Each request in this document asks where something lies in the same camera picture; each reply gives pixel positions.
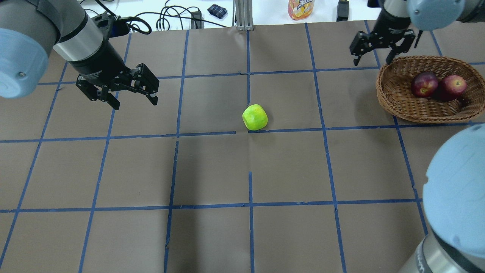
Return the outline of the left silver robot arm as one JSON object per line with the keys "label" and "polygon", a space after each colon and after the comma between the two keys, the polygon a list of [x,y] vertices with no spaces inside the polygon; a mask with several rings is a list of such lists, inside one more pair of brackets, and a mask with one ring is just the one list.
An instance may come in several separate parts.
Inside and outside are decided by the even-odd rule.
{"label": "left silver robot arm", "polygon": [[157,105],[159,79],[145,64],[127,67],[109,41],[134,29],[131,22],[144,20],[108,8],[90,17],[75,0],[2,0],[0,13],[2,98],[33,93],[55,51],[78,72],[75,85],[87,99],[118,110],[114,92],[126,90]]}

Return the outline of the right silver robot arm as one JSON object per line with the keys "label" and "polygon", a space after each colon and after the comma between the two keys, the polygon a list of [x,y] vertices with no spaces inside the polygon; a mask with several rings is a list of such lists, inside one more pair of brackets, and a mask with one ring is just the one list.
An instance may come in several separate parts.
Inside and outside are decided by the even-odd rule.
{"label": "right silver robot arm", "polygon": [[[483,0],[369,0],[381,8],[374,29],[350,44],[354,64],[374,49],[389,48],[377,81],[379,104],[418,123],[467,122],[484,113],[484,78],[468,63],[444,56],[399,54],[423,31],[454,21],[484,22]],[[447,140],[426,171],[422,204],[430,233],[400,273],[484,272],[484,125]]]}

